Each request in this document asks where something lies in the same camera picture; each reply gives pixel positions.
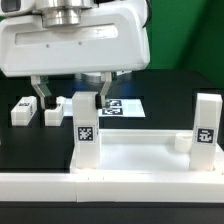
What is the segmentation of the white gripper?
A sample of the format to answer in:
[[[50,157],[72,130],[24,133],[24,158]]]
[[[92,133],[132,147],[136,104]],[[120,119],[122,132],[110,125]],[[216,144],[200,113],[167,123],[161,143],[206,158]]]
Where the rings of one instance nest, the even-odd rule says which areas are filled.
[[[0,16],[0,71],[32,76],[44,110],[57,107],[47,76],[102,72],[95,96],[102,109],[111,72],[141,70],[150,61],[149,4],[0,4]]]

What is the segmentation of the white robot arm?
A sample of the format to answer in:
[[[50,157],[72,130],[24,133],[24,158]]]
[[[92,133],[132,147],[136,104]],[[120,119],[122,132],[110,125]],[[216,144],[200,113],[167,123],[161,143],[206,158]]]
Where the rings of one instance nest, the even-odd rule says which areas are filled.
[[[51,75],[136,71],[150,62],[150,0],[0,0],[0,71],[28,76],[44,109]]]

